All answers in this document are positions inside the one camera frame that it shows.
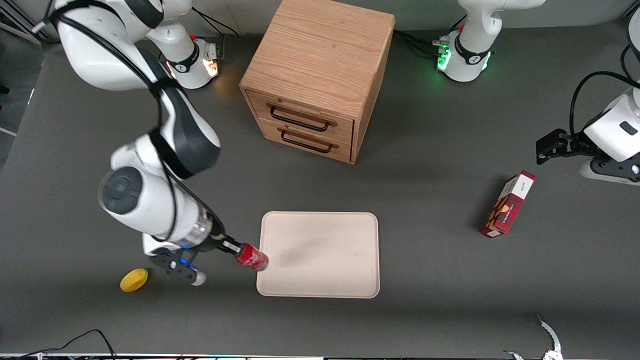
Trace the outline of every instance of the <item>yellow lemon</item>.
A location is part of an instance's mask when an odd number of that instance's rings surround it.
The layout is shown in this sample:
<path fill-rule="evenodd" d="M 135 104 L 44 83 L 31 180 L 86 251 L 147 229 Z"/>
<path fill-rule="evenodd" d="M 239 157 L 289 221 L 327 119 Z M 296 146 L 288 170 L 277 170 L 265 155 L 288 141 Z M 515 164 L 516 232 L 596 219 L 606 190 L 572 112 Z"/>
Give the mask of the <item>yellow lemon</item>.
<path fill-rule="evenodd" d="M 140 289 L 149 277 L 149 272 L 145 268 L 131 270 L 120 281 L 120 289 L 126 293 Z"/>

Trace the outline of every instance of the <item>gray tabletop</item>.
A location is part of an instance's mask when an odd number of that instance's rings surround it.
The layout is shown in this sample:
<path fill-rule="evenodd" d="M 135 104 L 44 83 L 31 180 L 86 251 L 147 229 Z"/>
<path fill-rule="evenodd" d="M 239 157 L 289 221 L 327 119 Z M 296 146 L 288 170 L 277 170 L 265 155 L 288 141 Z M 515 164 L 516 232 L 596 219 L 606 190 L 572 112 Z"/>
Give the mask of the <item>gray tabletop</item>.
<path fill-rule="evenodd" d="M 584 159 L 538 167 L 534 155 L 539 137 L 566 127 L 584 75 L 619 71 L 625 41 L 622 22 L 507 29 L 486 72 L 460 84 L 395 38 L 350 166 L 262 137 L 237 86 L 259 38 L 228 40 L 221 77 L 188 92 L 223 152 L 187 184 L 255 245 L 268 211 L 374 213 L 372 300 L 263 297 L 255 273 L 222 252 L 198 257 L 209 275 L 199 288 L 156 276 L 122 293 L 121 277 L 150 263 L 140 234 L 100 209 L 97 186 L 111 152 L 154 125 L 155 103 L 91 87 L 50 49 L 0 179 L 1 349 L 60 346 L 97 327 L 117 352 L 539 358 L 551 346 L 539 311 L 567 358 L 637 358 L 640 189 L 581 178 Z M 577 118 L 624 89 L 593 80 Z M 523 169 L 537 178 L 512 233 L 485 238 L 479 227 Z M 105 348 L 96 336 L 68 350 Z"/>

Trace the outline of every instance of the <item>red box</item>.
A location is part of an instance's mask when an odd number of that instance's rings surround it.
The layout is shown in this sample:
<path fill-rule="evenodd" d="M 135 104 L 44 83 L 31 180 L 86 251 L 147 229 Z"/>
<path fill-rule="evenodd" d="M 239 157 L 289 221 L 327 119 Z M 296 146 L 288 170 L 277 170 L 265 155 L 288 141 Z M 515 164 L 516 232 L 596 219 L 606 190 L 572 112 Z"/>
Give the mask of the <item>red box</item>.
<path fill-rule="evenodd" d="M 487 238 L 494 238 L 509 232 L 513 219 L 518 215 L 520 206 L 536 179 L 532 174 L 521 171 L 507 181 L 493 206 L 489 220 L 480 232 Z"/>

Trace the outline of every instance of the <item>wall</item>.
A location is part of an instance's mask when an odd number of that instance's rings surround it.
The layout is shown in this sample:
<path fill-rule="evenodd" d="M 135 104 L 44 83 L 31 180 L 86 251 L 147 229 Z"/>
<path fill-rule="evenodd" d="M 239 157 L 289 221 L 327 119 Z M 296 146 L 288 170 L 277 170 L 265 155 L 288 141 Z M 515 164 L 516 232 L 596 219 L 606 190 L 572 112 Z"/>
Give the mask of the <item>wall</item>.
<path fill-rule="evenodd" d="M 47 0 L 14 0 L 32 18 L 40 19 Z M 455 0 L 341 0 L 357 6 L 393 13 L 401 30 L 444 29 L 456 22 L 464 11 Z M 634 0 L 547 0 L 536 9 L 505 12 L 506 28 L 582 26 L 607 22 L 619 17 Z M 263 33 L 280 0 L 193 0 L 207 15 L 228 24 L 240 33 Z M 215 32 L 197 14 L 182 18 L 190 33 L 208 36 Z"/>

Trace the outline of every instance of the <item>plastic tray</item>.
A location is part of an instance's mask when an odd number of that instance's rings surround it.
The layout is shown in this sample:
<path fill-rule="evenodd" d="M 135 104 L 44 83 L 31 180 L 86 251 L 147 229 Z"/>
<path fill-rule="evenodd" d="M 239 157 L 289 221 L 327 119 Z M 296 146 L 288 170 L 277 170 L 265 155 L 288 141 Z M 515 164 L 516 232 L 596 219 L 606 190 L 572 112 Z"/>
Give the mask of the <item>plastic tray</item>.
<path fill-rule="evenodd" d="M 262 295 L 371 299 L 380 291 L 372 213 L 272 211 L 262 217 L 260 250 L 269 256 L 256 282 Z"/>

